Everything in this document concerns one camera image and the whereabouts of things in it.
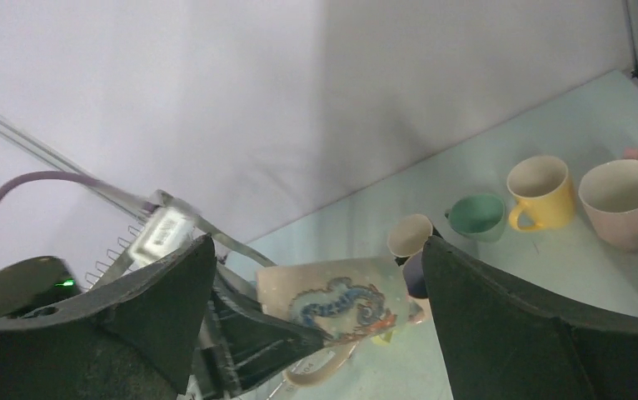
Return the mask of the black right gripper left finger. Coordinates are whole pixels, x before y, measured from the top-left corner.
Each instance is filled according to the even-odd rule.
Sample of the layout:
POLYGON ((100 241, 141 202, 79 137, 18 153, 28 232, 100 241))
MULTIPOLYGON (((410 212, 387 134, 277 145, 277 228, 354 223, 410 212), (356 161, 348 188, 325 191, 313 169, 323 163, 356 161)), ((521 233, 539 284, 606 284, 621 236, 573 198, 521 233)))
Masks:
POLYGON ((174 399, 211 292, 205 237, 101 287, 0 318, 0 399, 174 399))

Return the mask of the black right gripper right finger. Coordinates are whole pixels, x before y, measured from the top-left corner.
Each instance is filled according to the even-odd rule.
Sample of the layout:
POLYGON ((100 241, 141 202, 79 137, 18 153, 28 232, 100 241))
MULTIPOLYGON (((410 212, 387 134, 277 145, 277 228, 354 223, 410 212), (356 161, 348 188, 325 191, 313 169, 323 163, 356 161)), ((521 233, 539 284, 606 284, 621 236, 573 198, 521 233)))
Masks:
POLYGON ((551 292, 430 237, 422 266, 456 399, 638 399, 638 317, 551 292))

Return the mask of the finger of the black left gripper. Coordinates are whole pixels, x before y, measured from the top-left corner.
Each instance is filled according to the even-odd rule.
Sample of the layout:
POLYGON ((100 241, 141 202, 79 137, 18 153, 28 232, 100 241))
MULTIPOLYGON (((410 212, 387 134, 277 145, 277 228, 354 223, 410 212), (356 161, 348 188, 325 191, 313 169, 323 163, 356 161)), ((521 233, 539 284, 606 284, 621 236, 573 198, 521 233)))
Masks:
POLYGON ((328 334, 262 312, 218 273, 192 354, 200 399, 240 396, 324 348, 328 334))

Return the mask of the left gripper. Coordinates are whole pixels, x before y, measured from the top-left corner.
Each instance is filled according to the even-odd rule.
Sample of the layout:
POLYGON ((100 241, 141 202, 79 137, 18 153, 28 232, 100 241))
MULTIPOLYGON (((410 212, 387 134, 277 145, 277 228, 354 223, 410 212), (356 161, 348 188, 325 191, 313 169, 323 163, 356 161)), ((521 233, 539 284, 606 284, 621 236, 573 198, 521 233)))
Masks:
POLYGON ((0 318, 19 318, 82 293, 58 257, 33 257, 0 270, 0 318))

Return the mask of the large pink mug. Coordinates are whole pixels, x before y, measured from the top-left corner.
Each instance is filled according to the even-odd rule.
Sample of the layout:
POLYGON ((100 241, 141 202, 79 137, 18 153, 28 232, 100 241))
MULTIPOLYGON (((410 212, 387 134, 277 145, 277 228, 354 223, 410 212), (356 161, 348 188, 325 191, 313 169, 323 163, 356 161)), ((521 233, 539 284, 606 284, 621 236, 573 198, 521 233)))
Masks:
POLYGON ((401 267, 410 305, 410 321, 423 323, 432 318, 431 305, 422 267, 422 252, 409 257, 401 267))

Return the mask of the cream decorated mug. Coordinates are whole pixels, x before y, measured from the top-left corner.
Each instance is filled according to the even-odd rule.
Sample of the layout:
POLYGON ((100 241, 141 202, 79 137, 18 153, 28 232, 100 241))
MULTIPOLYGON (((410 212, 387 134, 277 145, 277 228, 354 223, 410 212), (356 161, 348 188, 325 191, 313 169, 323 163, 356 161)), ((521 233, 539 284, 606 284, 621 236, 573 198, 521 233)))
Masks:
POLYGON ((311 373, 286 369, 298 387, 315 386, 335 374, 366 338, 421 323, 426 312, 413 300, 392 257, 349 258, 256 272, 257 301, 269 316, 317 330, 333 356, 311 373))

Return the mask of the mint green mug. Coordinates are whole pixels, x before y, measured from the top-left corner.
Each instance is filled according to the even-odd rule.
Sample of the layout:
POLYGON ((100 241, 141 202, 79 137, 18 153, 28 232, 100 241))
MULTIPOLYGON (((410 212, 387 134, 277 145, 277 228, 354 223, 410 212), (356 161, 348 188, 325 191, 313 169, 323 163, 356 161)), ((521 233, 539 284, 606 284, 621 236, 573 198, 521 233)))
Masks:
POLYGON ((491 193, 466 196, 444 212, 450 228, 465 238, 494 243, 506 227, 506 204, 491 193))

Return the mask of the black mug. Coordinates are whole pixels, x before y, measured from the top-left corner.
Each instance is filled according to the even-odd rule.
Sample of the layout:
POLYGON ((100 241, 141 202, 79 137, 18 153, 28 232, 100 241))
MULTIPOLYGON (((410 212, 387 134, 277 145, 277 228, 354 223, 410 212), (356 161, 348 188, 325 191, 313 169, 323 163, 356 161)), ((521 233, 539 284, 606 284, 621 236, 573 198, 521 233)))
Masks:
POLYGON ((388 233, 386 245, 398 266, 418 254, 432 236, 442 237, 431 219, 415 213, 402 218, 388 233))

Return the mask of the yellow mug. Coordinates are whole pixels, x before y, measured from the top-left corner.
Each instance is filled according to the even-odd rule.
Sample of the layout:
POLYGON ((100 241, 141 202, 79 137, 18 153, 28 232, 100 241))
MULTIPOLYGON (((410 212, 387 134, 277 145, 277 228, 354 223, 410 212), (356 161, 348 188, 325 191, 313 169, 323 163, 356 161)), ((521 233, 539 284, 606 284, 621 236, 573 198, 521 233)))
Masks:
POLYGON ((516 200, 508 221, 518 232, 563 228, 576 216, 570 170, 558 157, 539 155, 519 162, 506 187, 516 200))

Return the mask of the pink faceted mug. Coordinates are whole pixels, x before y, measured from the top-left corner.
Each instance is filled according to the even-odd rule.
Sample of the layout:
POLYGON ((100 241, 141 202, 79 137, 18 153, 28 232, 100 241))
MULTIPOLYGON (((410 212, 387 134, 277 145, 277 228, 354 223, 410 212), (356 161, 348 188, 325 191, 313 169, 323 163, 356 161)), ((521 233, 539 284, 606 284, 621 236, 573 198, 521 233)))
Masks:
POLYGON ((638 252, 638 148, 605 162, 581 179, 578 195, 598 237, 626 252, 638 252))

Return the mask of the yellow-green mug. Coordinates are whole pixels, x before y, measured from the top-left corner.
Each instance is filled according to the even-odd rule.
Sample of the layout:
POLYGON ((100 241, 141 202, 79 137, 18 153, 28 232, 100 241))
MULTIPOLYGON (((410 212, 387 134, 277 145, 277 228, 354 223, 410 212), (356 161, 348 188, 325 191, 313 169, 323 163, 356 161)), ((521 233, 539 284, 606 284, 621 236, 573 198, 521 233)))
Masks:
POLYGON ((371 337, 371 341, 379 346, 387 346, 391 343, 393 337, 394 326, 374 324, 370 326, 371 332, 374 336, 371 337))

